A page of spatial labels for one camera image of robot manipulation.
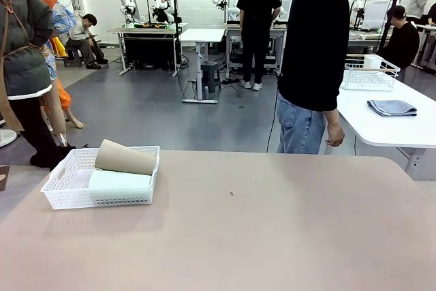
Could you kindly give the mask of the person's left hand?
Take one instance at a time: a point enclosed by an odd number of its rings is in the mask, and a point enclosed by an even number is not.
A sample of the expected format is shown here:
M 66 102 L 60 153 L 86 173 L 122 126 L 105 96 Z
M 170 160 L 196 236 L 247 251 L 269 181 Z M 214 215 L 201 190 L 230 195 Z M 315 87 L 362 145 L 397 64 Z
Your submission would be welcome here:
M 327 125 L 328 138 L 326 144 L 330 147 L 339 147 L 345 138 L 345 133 L 339 123 Z

